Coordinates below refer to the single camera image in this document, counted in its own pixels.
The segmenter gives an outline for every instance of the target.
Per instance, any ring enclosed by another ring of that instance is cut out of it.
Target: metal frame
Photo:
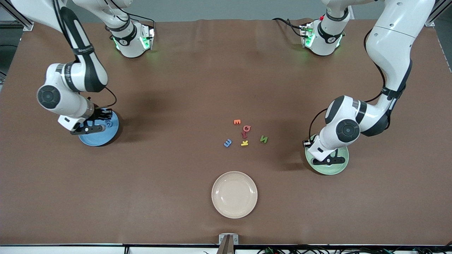
[[[425,26],[434,27],[435,19],[437,19],[441,13],[443,13],[445,10],[447,10],[451,6],[452,6],[452,0],[439,0],[433,6],[432,12],[430,13],[430,16],[428,17],[427,21],[425,22]]]
[[[8,0],[0,0],[0,6],[3,7],[11,16],[24,26],[24,31],[32,31],[34,22],[23,16]]]
[[[6,76],[3,75],[3,72],[0,71],[0,86],[5,82]]]
[[[370,250],[388,250],[394,251],[396,254],[419,254],[416,249],[430,249],[434,253],[452,254],[452,242],[447,245],[234,245],[233,239],[235,234],[227,234],[223,236],[220,245],[217,244],[31,244],[31,245],[0,245],[0,252],[5,254],[21,254],[21,253],[43,253],[43,254],[60,254],[67,253],[68,248],[72,247],[72,253],[90,254],[90,253],[117,253],[117,254],[214,254],[217,251],[221,254],[256,254],[257,250],[262,251],[271,247],[273,249],[283,250],[289,253],[290,249],[306,251],[312,247],[327,249],[329,253],[336,253],[336,250],[348,250],[354,253],[356,248],[367,248]]]

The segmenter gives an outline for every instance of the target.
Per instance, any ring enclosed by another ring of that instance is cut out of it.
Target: brown tablecloth
[[[122,118],[105,147],[82,144],[38,105],[47,66],[73,56],[61,34],[36,24],[0,94],[0,243],[209,243],[223,232],[243,244],[447,243],[452,75],[433,28],[413,45],[390,129],[361,136],[338,175],[301,159],[318,111],[343,94],[378,94],[381,78],[363,49],[374,23],[350,21],[327,57],[275,21],[161,23],[154,50],[136,59],[115,49],[103,24],[85,24]],[[107,91],[85,96],[112,101]],[[252,126],[249,146],[240,146],[234,119]],[[232,170],[259,192],[237,220],[211,202],[214,181]]]

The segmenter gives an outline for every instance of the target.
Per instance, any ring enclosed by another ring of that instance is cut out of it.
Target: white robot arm
[[[73,53],[74,62],[51,64],[46,81],[37,93],[39,104],[59,114],[58,122],[72,134],[87,119],[109,119],[112,112],[102,110],[79,92],[100,92],[108,82],[107,72],[97,58],[77,16],[61,0],[11,0],[26,17],[62,32]]]
[[[138,57],[152,48],[154,27],[131,21],[122,8],[133,0],[73,0],[101,19],[113,35],[116,48],[126,57]]]
[[[350,5],[362,5],[376,0],[321,0],[326,6],[326,13],[321,19],[307,25],[302,31],[302,44],[319,56],[327,56],[339,46],[343,31],[348,21]]]
[[[325,114],[326,126],[313,140],[304,142],[315,158],[313,164],[330,165],[330,154],[352,144],[360,133],[374,136],[387,128],[411,71],[411,46],[434,3],[434,0],[385,0],[385,9],[368,36],[366,48],[386,76],[386,84],[375,105],[345,95],[330,104]]]

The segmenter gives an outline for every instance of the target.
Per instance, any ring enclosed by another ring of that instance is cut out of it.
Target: cable
[[[291,23],[287,22],[286,20],[284,20],[284,19],[282,19],[282,18],[274,18],[274,19],[272,19],[272,20],[283,21],[283,22],[284,22],[286,25],[288,25],[288,26],[292,26],[293,28],[300,28],[299,26],[294,26],[294,25],[292,25]]]
[[[287,19],[287,22],[289,23],[290,28],[292,28],[292,31],[293,31],[296,35],[298,35],[298,36],[300,36],[300,37],[302,37],[302,38],[308,38],[308,36],[306,36],[306,35],[298,34],[298,33],[295,31],[295,28],[293,28],[293,25],[292,25],[292,23],[290,23],[290,20],[289,20],[289,19]]]
[[[359,253],[370,253],[370,254],[383,254],[382,250],[370,250],[367,248],[359,248],[359,249],[355,249],[355,248],[350,248],[350,249],[343,249],[339,252],[339,254],[342,254],[344,251],[346,250],[350,250],[349,252],[347,252],[346,254],[359,254]]]
[[[64,37],[66,38],[67,42],[69,43],[69,45],[72,48],[71,41],[70,41],[69,36],[67,34],[66,26],[64,25],[63,19],[61,18],[60,4],[59,4],[58,0],[53,0],[53,9],[55,11],[55,15],[56,15],[56,19],[58,21],[58,24],[60,25],[61,32],[63,33]]]
[[[105,4],[106,4],[108,7],[110,7],[110,5],[108,4],[107,0],[104,0],[104,2],[105,2]],[[113,13],[113,15],[114,15],[116,18],[118,18],[119,20],[121,20],[121,21],[123,21],[123,22],[127,22],[127,20],[122,20],[122,19],[121,19],[119,16],[117,16],[116,14]]]
[[[16,45],[11,45],[11,44],[2,44],[2,45],[0,45],[0,47],[3,47],[3,46],[17,47]]]
[[[101,106],[101,107],[96,107],[96,109],[99,109],[99,108],[109,108],[109,107],[113,106],[114,104],[116,104],[116,102],[118,101],[118,99],[116,98],[116,95],[115,95],[108,87],[105,87],[105,89],[108,90],[108,91],[113,95],[113,97],[114,97],[114,102],[113,102],[112,104],[110,104],[110,105],[105,105],[105,106]]]
[[[325,108],[325,109],[323,109],[322,111],[318,112],[318,113],[315,115],[314,119],[312,119],[312,122],[311,122],[311,124],[309,125],[309,141],[312,142],[312,141],[314,140],[313,137],[311,137],[311,128],[312,128],[312,124],[313,124],[314,121],[317,119],[317,117],[318,117],[320,114],[322,114],[323,112],[325,112],[327,109],[328,109],[328,108]]]
[[[288,25],[288,26],[290,26],[290,28],[292,28],[292,31],[293,31],[296,35],[298,35],[298,36],[300,36],[300,37],[303,37],[303,38],[308,38],[306,35],[301,35],[301,34],[297,33],[297,32],[295,31],[295,28],[300,29],[300,26],[304,26],[304,25],[306,25],[306,24],[308,24],[308,23],[310,23],[310,22],[301,24],[300,26],[295,26],[295,25],[292,25],[292,23],[290,22],[289,19],[284,20],[284,19],[282,19],[282,18],[274,18],[274,19],[272,19],[272,20],[280,20],[280,21],[283,21],[286,25]]]
[[[142,19],[147,19],[147,20],[152,21],[152,28],[155,28],[155,20],[150,19],[150,18],[146,18],[146,17],[143,17],[143,16],[131,14],[131,13],[127,12],[127,11],[124,11],[124,10],[123,10],[121,7],[119,7],[113,0],[110,0],[110,2],[111,2],[114,6],[116,6],[119,10],[121,10],[122,12],[124,12],[124,13],[127,14],[127,15],[134,16],[134,17],[139,17],[139,18],[142,18]]]
[[[369,34],[370,34],[371,31],[372,31],[372,29],[370,29],[369,32],[366,33],[366,35],[364,36],[364,40],[363,40],[364,50],[366,51],[366,53],[367,53],[366,40],[367,40],[367,38],[369,37]],[[378,71],[380,72],[381,78],[383,79],[383,87],[386,86],[386,78],[385,78],[385,75],[383,74],[383,71],[381,70],[381,68],[380,68],[375,62],[373,62],[373,64],[377,67]],[[380,95],[381,95],[381,91],[380,91],[380,93],[379,93],[377,96],[375,96],[374,98],[372,98],[372,99],[370,99],[370,100],[366,100],[366,101],[364,101],[364,102],[369,103],[369,102],[371,102],[371,101],[374,101],[374,100],[376,100],[378,97],[380,97]],[[323,109],[322,111],[318,112],[318,113],[315,115],[314,119],[312,119],[312,122],[311,122],[311,124],[309,125],[309,136],[308,136],[310,142],[312,142],[312,141],[314,140],[314,139],[311,137],[311,128],[312,128],[312,125],[314,124],[315,119],[317,119],[317,117],[318,117],[322,112],[326,111],[327,109],[328,109],[328,108],[325,108],[325,109]],[[386,126],[386,129],[389,128],[390,124],[391,124],[391,117],[389,116],[389,117],[388,117],[388,125]]]

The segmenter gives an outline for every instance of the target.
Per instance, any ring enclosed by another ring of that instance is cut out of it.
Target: green plate
[[[345,169],[345,167],[347,167],[347,164],[348,164],[348,148],[346,146],[338,149],[338,156],[345,158],[345,163],[342,163],[342,164],[333,164],[330,166],[314,165],[314,164],[312,164],[312,160],[314,159],[314,156],[312,156],[308,152],[307,147],[305,147],[305,155],[306,155],[306,159],[308,160],[309,165],[311,165],[311,167],[315,171],[319,172],[320,174],[326,174],[326,175],[339,174],[340,172],[342,172],[342,170]]]

